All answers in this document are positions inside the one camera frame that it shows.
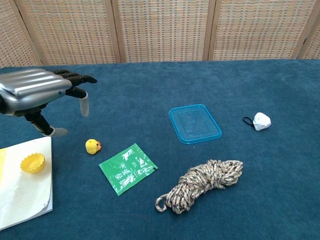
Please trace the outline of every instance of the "clear plastic lid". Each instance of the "clear plastic lid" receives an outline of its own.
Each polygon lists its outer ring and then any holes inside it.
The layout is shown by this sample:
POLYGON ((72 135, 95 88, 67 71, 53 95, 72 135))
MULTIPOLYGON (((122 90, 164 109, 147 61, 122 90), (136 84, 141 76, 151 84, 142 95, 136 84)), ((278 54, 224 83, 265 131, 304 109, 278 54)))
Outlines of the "clear plastic lid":
POLYGON ((184 144, 195 144, 220 138, 222 131, 203 104, 181 106, 169 111, 173 128, 184 144))

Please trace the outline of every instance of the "teal carpet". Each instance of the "teal carpet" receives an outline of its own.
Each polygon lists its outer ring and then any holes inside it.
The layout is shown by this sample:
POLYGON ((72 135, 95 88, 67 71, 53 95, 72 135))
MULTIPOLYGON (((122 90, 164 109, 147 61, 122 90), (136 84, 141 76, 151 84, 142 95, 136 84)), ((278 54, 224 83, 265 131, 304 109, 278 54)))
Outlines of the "teal carpet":
MULTIPOLYGON (((53 211, 1 231, 1 240, 320 239, 320 60, 44 68, 98 82, 79 86, 89 95, 88 117, 68 96, 42 111, 69 131, 52 139, 53 211), (193 104, 207 106, 222 137, 178 140, 168 112, 193 104), (269 128, 255 131, 242 121, 257 112, 271 118, 269 128), (96 155, 86 153, 90 138, 102 143, 96 155), (117 196, 98 165, 134 143, 158 169, 117 196), (156 211, 156 198, 209 159, 242 161, 238 183, 208 191, 180 215, 156 211)), ((0 121, 0 148, 42 137, 23 117, 0 121)))

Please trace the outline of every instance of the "yellow silicone cup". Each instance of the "yellow silicone cup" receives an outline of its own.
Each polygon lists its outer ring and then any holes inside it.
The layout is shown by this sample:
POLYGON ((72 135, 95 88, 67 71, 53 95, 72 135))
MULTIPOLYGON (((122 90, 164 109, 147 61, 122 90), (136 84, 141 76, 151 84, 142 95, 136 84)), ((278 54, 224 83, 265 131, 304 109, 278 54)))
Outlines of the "yellow silicone cup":
POLYGON ((33 153, 27 156, 20 164, 22 171, 30 174, 41 171, 45 166, 45 156, 41 153, 33 153))

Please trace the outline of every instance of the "robotic hand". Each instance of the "robotic hand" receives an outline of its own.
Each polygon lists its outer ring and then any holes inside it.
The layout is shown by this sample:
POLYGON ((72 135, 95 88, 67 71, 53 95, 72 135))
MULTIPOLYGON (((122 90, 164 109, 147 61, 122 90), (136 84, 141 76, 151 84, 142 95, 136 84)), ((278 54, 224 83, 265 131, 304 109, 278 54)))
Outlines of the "robotic hand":
POLYGON ((54 128, 41 115, 48 103, 65 95, 78 98, 83 116, 89 114, 88 93, 76 86, 96 83, 88 75, 79 75, 64 69, 47 71, 40 68, 0 74, 0 113, 24 116, 44 136, 66 135, 64 128, 54 128))

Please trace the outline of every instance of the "coiled rope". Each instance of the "coiled rope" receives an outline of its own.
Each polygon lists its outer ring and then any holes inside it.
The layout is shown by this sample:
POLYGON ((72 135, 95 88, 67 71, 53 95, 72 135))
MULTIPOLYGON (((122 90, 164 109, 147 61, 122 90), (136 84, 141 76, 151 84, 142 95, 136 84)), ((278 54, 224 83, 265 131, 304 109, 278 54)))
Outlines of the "coiled rope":
POLYGON ((164 212, 169 207, 176 214, 189 211, 201 194, 211 189, 224 189, 225 186, 236 184, 242 174, 242 168, 243 163, 238 160, 212 159, 205 164, 192 167, 179 178, 178 185, 156 199, 155 208, 164 212), (160 207, 162 199, 165 199, 165 202, 163 207, 160 207))

